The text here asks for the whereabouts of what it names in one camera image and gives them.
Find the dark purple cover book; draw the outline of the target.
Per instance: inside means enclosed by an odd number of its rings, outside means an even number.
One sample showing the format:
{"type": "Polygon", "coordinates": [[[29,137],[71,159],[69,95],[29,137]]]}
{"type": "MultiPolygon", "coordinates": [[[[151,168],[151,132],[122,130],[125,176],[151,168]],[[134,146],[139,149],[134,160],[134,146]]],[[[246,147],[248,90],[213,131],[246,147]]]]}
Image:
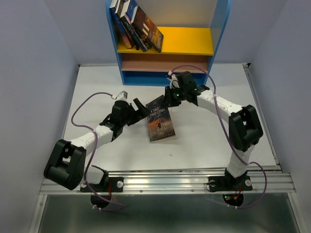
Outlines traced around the dark purple cover book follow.
{"type": "Polygon", "coordinates": [[[147,122],[151,143],[176,138],[170,112],[167,108],[161,107],[163,100],[164,96],[161,95],[146,104],[146,108],[150,110],[147,122]]]}

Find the Kate DiCamillo dark book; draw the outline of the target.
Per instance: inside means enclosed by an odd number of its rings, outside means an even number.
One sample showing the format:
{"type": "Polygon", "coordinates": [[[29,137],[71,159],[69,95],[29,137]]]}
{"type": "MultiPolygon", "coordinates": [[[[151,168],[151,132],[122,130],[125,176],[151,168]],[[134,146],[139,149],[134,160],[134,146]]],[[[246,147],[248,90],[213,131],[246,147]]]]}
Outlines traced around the Kate DiCamillo dark book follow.
{"type": "Polygon", "coordinates": [[[135,7],[131,24],[143,42],[147,41],[158,53],[161,53],[164,35],[140,6],[135,7]]]}

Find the Three Days to See book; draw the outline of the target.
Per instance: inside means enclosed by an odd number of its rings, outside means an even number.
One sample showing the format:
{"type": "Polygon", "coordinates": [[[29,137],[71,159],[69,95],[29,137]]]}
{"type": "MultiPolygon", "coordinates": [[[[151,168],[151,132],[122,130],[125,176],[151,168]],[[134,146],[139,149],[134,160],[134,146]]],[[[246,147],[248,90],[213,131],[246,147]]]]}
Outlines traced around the Three Days to See book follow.
{"type": "Polygon", "coordinates": [[[126,32],[133,43],[133,47],[135,47],[136,50],[139,50],[143,48],[143,46],[141,45],[140,38],[135,31],[134,26],[131,25],[133,12],[136,6],[137,2],[135,0],[119,0],[116,14],[119,16],[124,28],[126,29],[126,32]]]}

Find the Jane Eyre blue book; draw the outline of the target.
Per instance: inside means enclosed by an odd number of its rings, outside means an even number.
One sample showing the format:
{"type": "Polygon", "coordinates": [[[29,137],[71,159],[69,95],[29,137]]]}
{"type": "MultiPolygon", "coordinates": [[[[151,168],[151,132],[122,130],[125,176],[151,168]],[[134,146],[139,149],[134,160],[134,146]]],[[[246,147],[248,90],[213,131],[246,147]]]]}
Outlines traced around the Jane Eyre blue book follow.
{"type": "Polygon", "coordinates": [[[131,40],[128,36],[128,33],[126,32],[126,29],[124,28],[119,16],[117,16],[117,14],[116,14],[118,2],[119,2],[118,0],[113,0],[110,4],[109,10],[110,10],[112,18],[115,21],[115,24],[119,30],[120,36],[121,36],[126,48],[131,49],[133,47],[133,43],[131,42],[131,40]]]}

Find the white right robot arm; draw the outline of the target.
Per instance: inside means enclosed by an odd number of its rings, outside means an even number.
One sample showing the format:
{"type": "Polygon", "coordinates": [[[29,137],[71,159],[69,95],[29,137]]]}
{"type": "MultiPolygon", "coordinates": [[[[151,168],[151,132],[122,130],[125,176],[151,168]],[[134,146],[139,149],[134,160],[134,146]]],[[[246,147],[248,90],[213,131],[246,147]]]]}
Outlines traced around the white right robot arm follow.
{"type": "Polygon", "coordinates": [[[254,106],[241,106],[217,96],[215,89],[198,86],[191,73],[185,71],[168,73],[169,86],[165,87],[163,108],[179,106],[183,101],[192,103],[214,113],[224,129],[231,148],[231,157],[223,176],[211,177],[208,181],[210,192],[235,191],[243,188],[247,178],[249,158],[255,145],[263,136],[263,129],[254,106]]]}

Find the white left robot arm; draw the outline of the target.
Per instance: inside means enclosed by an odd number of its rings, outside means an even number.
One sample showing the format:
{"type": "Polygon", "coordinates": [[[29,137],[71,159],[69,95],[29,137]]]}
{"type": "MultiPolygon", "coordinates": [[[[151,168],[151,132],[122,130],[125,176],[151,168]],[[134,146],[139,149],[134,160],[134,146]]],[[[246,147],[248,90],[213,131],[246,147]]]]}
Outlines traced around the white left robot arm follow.
{"type": "Polygon", "coordinates": [[[86,157],[100,146],[114,141],[124,126],[131,126],[146,118],[151,111],[138,100],[137,106],[125,100],[115,101],[111,113],[91,132],[71,141],[58,140],[51,152],[44,177],[69,190],[75,189],[83,180],[86,157]]]}

